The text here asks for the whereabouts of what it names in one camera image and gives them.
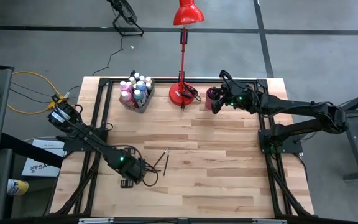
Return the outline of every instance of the paint bottle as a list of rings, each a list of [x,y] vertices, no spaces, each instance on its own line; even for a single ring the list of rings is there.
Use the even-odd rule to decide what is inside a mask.
[[[147,98],[147,96],[149,94],[147,94],[147,88],[146,88],[146,85],[144,85],[144,82],[143,81],[137,81],[136,85],[137,85],[136,89],[140,90]]]
[[[150,95],[150,93],[153,90],[152,84],[151,83],[146,83],[146,89],[147,89],[147,94]]]
[[[134,98],[136,100],[137,106],[139,108],[143,107],[146,103],[146,96],[143,94],[142,91],[140,90],[135,90],[134,91]]]
[[[152,77],[146,77],[145,82],[146,83],[152,83]]]
[[[125,81],[121,81],[119,83],[119,89],[121,91],[130,91],[131,90],[131,88],[127,85],[127,82],[125,82]]]
[[[131,89],[133,87],[131,82],[127,82],[127,86],[129,86]]]
[[[136,80],[136,81],[139,81],[140,74],[139,74],[139,73],[135,73],[134,77],[135,77],[135,80]]]
[[[131,106],[133,108],[138,108],[135,102],[135,99],[132,97],[130,93],[127,91],[123,91],[121,93],[121,97],[119,98],[119,101],[126,106]]]
[[[131,84],[136,84],[136,80],[135,77],[129,77],[129,81],[131,82]]]

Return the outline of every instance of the concrete floor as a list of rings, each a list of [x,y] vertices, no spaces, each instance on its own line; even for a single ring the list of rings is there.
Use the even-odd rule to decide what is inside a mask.
[[[142,27],[173,27],[177,0],[128,0]],[[253,0],[197,0],[204,28],[257,29]],[[266,29],[358,30],[355,0],[260,0]],[[114,15],[104,0],[0,0],[0,24],[110,27]],[[284,78],[293,100],[342,103],[358,95],[358,35],[267,35],[274,76]],[[106,66],[119,49],[115,32],[0,31],[0,65],[48,77],[61,91],[79,85],[83,76]],[[148,32],[125,38],[124,50],[99,75],[128,75],[137,70],[150,76],[176,76],[180,68],[178,33]],[[186,51],[186,75],[216,77],[226,69],[234,77],[267,77],[259,34],[192,33]],[[38,78],[16,75],[14,82],[52,94]],[[19,91],[39,100],[31,92]],[[21,110],[45,107],[11,93],[9,103]],[[294,117],[296,122],[304,120]],[[18,133],[16,127],[25,126]],[[47,113],[25,116],[8,110],[4,131],[18,138],[59,134]],[[324,218],[358,221],[358,180],[342,176],[357,170],[344,134],[318,133],[303,142],[309,188],[315,213]],[[25,206],[21,213],[40,213],[47,203]],[[28,196],[31,203],[35,197]]]

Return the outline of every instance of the wooden table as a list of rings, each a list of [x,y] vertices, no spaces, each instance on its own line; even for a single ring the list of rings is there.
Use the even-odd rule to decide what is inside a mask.
[[[267,80],[270,94],[287,99],[283,79]],[[81,87],[78,104],[84,107],[82,117],[88,124],[98,83],[99,77],[84,77]],[[156,186],[139,184],[133,189],[120,188],[121,176],[101,160],[92,216],[273,217],[265,158],[257,140],[257,115],[226,106],[212,114],[205,108],[204,99],[206,90],[213,85],[194,84],[203,102],[195,101],[182,111],[170,102],[171,84],[158,83],[144,114],[126,110],[119,102],[118,85],[114,86],[108,116],[114,129],[109,132],[108,144],[135,146],[150,164],[169,147],[170,158],[166,176],[160,175]],[[275,122],[290,124],[293,120],[288,114],[279,114]],[[84,153],[76,152],[64,160],[51,212],[61,208],[78,185],[83,157]],[[158,169],[163,169],[165,159]],[[283,163],[288,187],[302,206],[313,213],[302,164],[291,154],[283,155]],[[155,174],[145,177],[149,184],[154,180]],[[88,189],[85,192],[83,207]],[[280,190],[278,194],[284,211]]]

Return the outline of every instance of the pink bottle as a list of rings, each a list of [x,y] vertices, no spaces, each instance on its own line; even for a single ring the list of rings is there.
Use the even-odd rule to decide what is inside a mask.
[[[133,107],[133,108],[139,108],[137,106],[137,104],[135,103],[134,97],[131,94],[129,94],[127,91],[123,91],[121,93],[121,97],[119,98],[119,101],[123,105],[130,106],[130,107]]]
[[[121,91],[128,91],[128,92],[131,92],[131,86],[127,85],[127,82],[125,81],[121,81],[119,83],[119,89]]]

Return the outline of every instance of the small black clip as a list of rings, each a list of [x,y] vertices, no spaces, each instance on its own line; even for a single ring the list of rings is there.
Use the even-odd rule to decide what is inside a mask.
[[[132,180],[124,179],[121,180],[121,188],[133,188],[134,182]]]

